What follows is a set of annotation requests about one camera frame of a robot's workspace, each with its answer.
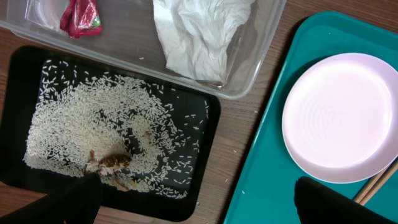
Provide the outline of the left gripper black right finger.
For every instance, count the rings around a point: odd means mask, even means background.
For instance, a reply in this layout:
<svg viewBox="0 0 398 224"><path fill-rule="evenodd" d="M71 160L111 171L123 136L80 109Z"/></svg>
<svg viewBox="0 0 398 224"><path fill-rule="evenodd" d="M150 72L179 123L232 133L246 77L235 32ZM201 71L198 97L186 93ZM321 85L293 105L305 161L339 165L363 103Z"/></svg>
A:
<svg viewBox="0 0 398 224"><path fill-rule="evenodd" d="M294 203L301 224L396 224L309 177L300 177Z"/></svg>

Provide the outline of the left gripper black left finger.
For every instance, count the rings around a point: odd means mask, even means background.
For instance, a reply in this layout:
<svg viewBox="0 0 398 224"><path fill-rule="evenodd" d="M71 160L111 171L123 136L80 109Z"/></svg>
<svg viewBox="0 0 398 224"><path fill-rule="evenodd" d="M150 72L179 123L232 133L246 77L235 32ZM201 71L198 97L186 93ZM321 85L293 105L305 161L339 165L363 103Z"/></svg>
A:
<svg viewBox="0 0 398 224"><path fill-rule="evenodd" d="M1 223L91 224L98 214L102 200L101 179L98 174L89 174L66 189L48 194L1 217Z"/></svg>

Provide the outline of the wooden chopstick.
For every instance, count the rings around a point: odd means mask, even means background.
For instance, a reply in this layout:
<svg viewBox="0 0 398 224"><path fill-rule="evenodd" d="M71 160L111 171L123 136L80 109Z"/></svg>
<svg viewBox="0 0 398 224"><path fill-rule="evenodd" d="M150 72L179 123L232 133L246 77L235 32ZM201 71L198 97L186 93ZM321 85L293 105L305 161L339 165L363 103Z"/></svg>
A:
<svg viewBox="0 0 398 224"><path fill-rule="evenodd" d="M397 171L397 161L395 161L395 163L393 163L392 165L390 165L388 168L385 168L384 170L382 170L380 173L378 173L377 175L375 175L374 177L371 178L371 180L369 180L366 185L358 192L358 194L355 196L354 201L356 203L360 203L360 201L362 201L362 199L365 197L365 195L372 189L372 187L376 184L376 182L384 175L386 174L388 171L390 170L395 170Z"/></svg>
<svg viewBox="0 0 398 224"><path fill-rule="evenodd" d="M372 187L372 189L365 195L365 197L360 201L359 204L365 205L375 194L376 192L391 178L391 176L396 172L395 170L390 170L386 174L384 174Z"/></svg>

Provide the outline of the large white plate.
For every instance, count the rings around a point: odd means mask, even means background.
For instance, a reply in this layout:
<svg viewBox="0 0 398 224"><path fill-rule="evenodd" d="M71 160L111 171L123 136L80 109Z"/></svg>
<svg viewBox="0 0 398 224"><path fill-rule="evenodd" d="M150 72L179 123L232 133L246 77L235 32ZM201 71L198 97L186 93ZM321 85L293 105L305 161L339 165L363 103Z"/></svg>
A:
<svg viewBox="0 0 398 224"><path fill-rule="evenodd" d="M397 70L368 54L324 58L292 86L282 135L293 161L334 184L368 179L397 158Z"/></svg>

